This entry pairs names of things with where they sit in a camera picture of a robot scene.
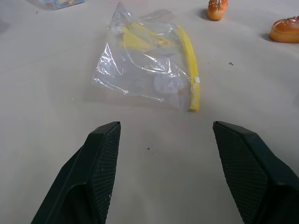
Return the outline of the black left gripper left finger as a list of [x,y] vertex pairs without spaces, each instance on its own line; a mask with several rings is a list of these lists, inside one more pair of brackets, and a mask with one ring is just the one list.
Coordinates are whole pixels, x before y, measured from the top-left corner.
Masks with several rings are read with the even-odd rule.
[[120,135],[119,121],[92,131],[60,169],[31,224],[105,224]]

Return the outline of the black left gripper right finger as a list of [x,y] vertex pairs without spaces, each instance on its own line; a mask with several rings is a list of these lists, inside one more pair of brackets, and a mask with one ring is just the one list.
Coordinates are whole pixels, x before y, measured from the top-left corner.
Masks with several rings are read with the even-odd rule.
[[244,224],[299,224],[299,177],[259,135],[223,121],[213,131]]

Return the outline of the clear bag with yellow zip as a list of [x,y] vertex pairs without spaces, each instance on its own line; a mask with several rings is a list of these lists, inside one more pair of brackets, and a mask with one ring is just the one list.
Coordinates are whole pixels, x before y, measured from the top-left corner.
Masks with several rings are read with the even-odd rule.
[[119,3],[93,82],[125,96],[152,99],[183,111],[198,110],[196,56],[187,33],[172,18],[166,9],[136,17]]

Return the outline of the round orange burger bun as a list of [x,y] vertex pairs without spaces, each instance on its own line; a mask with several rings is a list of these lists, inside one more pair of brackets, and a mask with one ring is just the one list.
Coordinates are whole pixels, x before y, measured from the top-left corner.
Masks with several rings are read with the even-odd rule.
[[276,21],[271,26],[269,38],[276,42],[299,43],[299,15]]

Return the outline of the long bun with green stripe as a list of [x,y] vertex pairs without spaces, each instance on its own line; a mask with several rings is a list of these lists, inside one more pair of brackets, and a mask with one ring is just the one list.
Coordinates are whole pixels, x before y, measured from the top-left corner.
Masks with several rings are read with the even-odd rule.
[[210,20],[219,21],[228,8],[228,0],[209,0],[207,16]]

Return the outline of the clear box with colourful print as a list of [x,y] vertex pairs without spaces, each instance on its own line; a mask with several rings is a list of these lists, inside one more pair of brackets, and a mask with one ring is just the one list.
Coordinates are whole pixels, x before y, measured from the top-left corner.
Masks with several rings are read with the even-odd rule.
[[24,0],[31,5],[44,10],[58,10],[78,4],[85,3],[85,0]]

